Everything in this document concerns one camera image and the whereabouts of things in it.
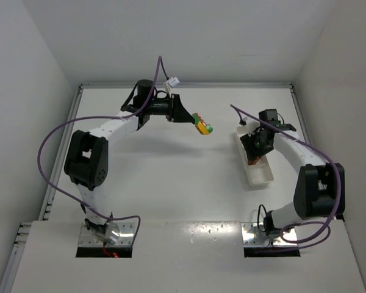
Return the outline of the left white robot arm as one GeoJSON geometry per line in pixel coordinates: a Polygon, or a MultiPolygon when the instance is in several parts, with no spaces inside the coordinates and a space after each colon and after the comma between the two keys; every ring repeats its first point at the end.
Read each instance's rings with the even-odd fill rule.
{"type": "Polygon", "coordinates": [[[139,80],[115,119],[89,131],[74,131],[71,136],[64,172],[81,195],[86,228],[104,244],[113,245],[120,238],[102,186],[109,169],[109,150],[142,128],[152,115],[164,116],[173,123],[193,124],[195,119],[182,105],[180,96],[171,93],[178,83],[176,77],[169,78],[163,85],[166,95],[160,98],[151,80],[139,80]]]}

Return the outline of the brown lego brick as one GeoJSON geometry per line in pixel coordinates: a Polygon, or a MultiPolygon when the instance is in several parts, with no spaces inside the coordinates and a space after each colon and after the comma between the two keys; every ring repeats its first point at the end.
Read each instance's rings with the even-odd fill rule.
{"type": "Polygon", "coordinates": [[[198,113],[192,113],[192,117],[194,119],[194,124],[204,123],[204,120],[198,113]]]}

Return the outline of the yellow lego brick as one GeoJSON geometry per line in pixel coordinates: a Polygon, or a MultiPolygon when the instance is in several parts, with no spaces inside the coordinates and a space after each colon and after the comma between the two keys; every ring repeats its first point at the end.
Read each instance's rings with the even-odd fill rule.
{"type": "Polygon", "coordinates": [[[207,132],[207,129],[206,129],[206,125],[208,125],[208,124],[207,123],[198,123],[195,125],[195,127],[201,135],[206,136],[206,135],[209,135],[209,133],[207,132]]]}

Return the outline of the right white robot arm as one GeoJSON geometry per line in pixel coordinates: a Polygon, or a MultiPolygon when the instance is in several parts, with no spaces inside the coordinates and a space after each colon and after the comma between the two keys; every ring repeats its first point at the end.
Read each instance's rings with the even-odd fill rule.
{"type": "Polygon", "coordinates": [[[297,174],[293,200],[266,211],[265,234],[281,233],[310,219],[324,218],[323,228],[345,212],[345,169],[322,151],[303,142],[296,128],[284,123],[276,109],[259,112],[258,126],[239,137],[247,165],[256,166],[271,151],[281,153],[297,174]]]}

